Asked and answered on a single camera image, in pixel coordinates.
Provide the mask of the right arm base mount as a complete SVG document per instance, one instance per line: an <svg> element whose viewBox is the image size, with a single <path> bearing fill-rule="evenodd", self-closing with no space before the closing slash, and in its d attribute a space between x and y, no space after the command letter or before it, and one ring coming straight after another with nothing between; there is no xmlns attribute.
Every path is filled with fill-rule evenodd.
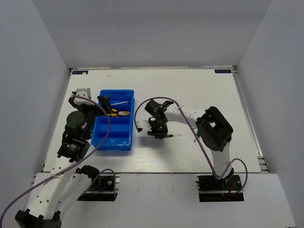
<svg viewBox="0 0 304 228"><path fill-rule="evenodd" d="M244 201L239 175L233 175L226 185L212 175L197 176L200 202L240 202Z"/></svg>

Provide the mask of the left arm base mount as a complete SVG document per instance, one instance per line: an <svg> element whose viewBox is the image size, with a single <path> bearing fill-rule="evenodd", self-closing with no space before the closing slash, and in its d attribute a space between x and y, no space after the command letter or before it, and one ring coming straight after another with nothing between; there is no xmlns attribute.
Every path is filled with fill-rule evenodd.
<svg viewBox="0 0 304 228"><path fill-rule="evenodd" d="M119 189L120 175L101 174L93 186L78 201L113 202Z"/></svg>

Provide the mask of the short rusty hex key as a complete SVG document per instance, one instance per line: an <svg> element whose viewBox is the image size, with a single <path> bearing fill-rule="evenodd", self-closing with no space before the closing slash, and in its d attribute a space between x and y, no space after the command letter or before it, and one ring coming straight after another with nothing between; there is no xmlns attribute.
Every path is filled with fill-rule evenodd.
<svg viewBox="0 0 304 228"><path fill-rule="evenodd" d="M114 104L111 104L111 105L124 105L124 104L130 105L130 104L131 104L131 102L129 102L129 101L125 101L125 102L118 102L118 103L114 103Z"/></svg>

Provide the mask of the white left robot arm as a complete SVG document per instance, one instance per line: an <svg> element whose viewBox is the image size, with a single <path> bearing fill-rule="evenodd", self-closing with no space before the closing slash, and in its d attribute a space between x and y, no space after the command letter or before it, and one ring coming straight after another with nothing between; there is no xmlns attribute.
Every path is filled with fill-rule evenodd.
<svg viewBox="0 0 304 228"><path fill-rule="evenodd" d="M69 103L76 109L67 119L61 146L49 177L34 187L41 191L25 210L15 216L21 228L59 228L71 205L87 189L100 185L100 171L80 166L93 153L89 152L95 119L106 111L87 93L74 93Z"/></svg>

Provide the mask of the blue label sticker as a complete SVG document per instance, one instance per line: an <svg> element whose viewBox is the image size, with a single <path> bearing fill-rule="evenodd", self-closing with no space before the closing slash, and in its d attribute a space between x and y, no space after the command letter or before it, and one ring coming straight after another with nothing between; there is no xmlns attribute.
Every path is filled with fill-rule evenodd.
<svg viewBox="0 0 304 228"><path fill-rule="evenodd" d="M216 74L231 74L230 69L215 69L214 71Z"/></svg>
<svg viewBox="0 0 304 228"><path fill-rule="evenodd" d="M87 75L88 70L75 70L72 72L73 75Z"/></svg>

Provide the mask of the blue label sticker left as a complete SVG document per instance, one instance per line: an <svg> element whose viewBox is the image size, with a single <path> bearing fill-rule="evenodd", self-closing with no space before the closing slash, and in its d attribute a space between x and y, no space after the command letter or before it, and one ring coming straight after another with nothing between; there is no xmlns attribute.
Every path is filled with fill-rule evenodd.
<svg viewBox="0 0 304 228"><path fill-rule="evenodd" d="M87 75L88 70L75 70L72 72L73 75Z"/></svg>

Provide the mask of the slim green precision screwdriver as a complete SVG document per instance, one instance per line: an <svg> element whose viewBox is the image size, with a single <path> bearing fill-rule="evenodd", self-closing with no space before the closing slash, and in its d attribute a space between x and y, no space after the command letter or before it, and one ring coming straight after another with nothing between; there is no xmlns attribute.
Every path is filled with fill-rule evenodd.
<svg viewBox="0 0 304 228"><path fill-rule="evenodd" d="M182 136L182 134L168 134L168 135L165 135L165 138L172 138L172 137L179 137L179 136Z"/></svg>

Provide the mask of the yellow needle-nose pliers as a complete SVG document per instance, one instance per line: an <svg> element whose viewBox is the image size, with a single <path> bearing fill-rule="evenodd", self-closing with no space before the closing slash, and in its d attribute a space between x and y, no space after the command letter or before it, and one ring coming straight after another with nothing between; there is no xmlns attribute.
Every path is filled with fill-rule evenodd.
<svg viewBox="0 0 304 228"><path fill-rule="evenodd" d="M124 116L130 116L130 112L128 111L117 111L113 114L114 117L124 117Z"/></svg>

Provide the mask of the blue label sticker right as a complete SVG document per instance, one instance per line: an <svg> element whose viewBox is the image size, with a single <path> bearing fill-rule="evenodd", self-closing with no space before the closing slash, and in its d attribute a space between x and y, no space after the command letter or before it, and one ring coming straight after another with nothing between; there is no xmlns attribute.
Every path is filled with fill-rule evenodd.
<svg viewBox="0 0 304 228"><path fill-rule="evenodd" d="M215 69L214 71L216 74L231 74L230 69Z"/></svg>

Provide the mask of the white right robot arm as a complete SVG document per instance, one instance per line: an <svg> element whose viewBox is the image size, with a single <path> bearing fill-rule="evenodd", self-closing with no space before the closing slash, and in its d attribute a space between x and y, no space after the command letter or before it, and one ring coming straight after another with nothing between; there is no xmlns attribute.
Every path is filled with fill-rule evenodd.
<svg viewBox="0 0 304 228"><path fill-rule="evenodd" d="M167 122L178 122L190 126L197 137L210 149L213 162L213 177L219 189L226 189L232 183L234 168L230 162L230 142L233 128L218 108L211 106L206 111L187 109L181 111L179 107L170 108L173 101L163 104L150 100L145 111L151 115L147 121L137 122L138 129L147 130L147 134L156 139L168 137Z"/></svg>

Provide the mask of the yellow combination pliers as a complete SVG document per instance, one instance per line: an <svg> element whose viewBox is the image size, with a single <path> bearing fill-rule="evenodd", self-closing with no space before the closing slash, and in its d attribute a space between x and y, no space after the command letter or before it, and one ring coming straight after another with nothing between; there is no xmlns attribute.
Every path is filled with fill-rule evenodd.
<svg viewBox="0 0 304 228"><path fill-rule="evenodd" d="M110 116L110 117L118 117L119 116L119 112L116 109L112 109L111 113L108 114L108 116Z"/></svg>

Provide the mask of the blue plastic divided bin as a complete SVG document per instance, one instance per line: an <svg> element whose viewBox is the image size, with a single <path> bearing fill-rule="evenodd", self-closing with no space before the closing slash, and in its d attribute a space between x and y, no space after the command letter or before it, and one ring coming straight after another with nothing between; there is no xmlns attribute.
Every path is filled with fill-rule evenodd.
<svg viewBox="0 0 304 228"><path fill-rule="evenodd" d="M129 101L131 104L112 105L117 111L128 111L130 116L97 117L93 128L91 145L99 150L130 151L133 139L134 91L130 89L101 90L101 96L110 96L110 104Z"/></svg>

